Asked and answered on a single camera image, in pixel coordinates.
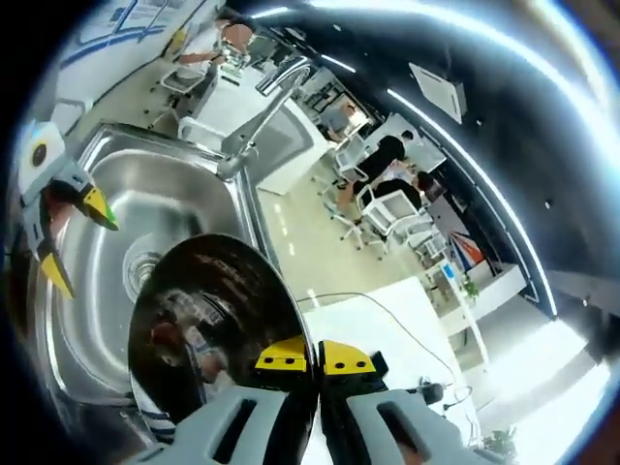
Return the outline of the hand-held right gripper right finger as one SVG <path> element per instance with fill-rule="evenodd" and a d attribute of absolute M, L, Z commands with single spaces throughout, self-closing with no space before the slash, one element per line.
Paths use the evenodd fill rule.
<path fill-rule="evenodd" d="M 492 464 L 423 395 L 389 389 L 371 358 L 330 340 L 318 345 L 321 426 L 335 464 Z"/>

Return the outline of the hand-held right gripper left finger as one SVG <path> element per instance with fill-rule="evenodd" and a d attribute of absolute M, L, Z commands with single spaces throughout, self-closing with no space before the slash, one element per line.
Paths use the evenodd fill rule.
<path fill-rule="evenodd" d="M 299 464 L 310 436 L 305 340 L 263 349 L 242 383 L 224 389 L 132 464 Z"/>

